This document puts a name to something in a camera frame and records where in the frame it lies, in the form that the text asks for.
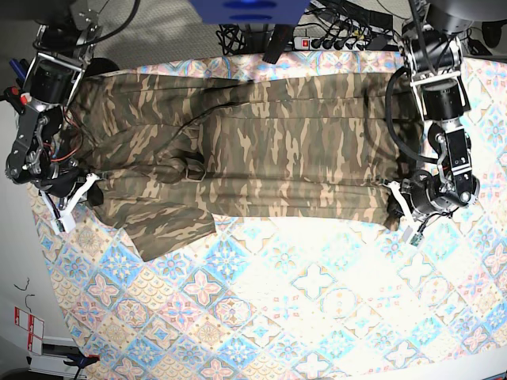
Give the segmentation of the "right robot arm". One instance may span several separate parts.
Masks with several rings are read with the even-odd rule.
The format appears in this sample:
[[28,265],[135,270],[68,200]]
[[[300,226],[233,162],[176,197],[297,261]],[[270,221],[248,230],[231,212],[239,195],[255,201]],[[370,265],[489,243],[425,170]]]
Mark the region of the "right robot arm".
[[39,24],[31,63],[14,60],[17,85],[1,99],[17,112],[17,136],[6,159],[6,176],[31,183],[64,209],[86,173],[78,168],[66,114],[92,63],[93,40],[101,35],[97,12],[86,1],[3,1],[4,20]]

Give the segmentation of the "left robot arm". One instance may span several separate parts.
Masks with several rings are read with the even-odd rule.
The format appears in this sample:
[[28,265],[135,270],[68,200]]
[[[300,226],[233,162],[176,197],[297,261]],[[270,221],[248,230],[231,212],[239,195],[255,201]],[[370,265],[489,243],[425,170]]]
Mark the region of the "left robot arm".
[[[427,2],[409,3],[412,19],[405,24],[398,44],[404,65],[391,76],[385,94],[387,129],[396,146],[410,159],[436,166],[432,175],[419,169],[391,183],[388,212],[396,218],[426,222],[450,216],[475,203],[479,179],[472,173],[471,138],[460,122],[470,111],[463,84],[463,53],[459,34],[470,22],[438,10]],[[396,82],[406,76],[424,121],[431,123],[427,139],[435,158],[420,155],[395,132],[392,101]]]

